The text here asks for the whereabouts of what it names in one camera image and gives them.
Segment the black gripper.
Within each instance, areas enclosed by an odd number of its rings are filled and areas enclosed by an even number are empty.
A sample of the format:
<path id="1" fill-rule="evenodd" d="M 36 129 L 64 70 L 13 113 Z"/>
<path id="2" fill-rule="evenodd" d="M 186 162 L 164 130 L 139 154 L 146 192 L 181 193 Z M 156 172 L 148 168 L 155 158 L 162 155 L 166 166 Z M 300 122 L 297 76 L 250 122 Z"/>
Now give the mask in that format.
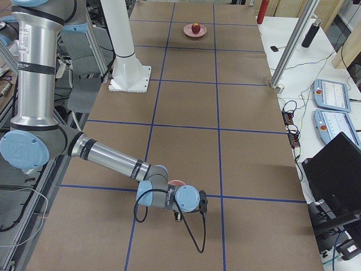
<path id="1" fill-rule="evenodd" d="M 200 211 L 200 213 L 207 213 L 208 200 L 206 197 L 206 192 L 204 190 L 200 190 L 199 195 L 200 195 L 199 211 Z"/>

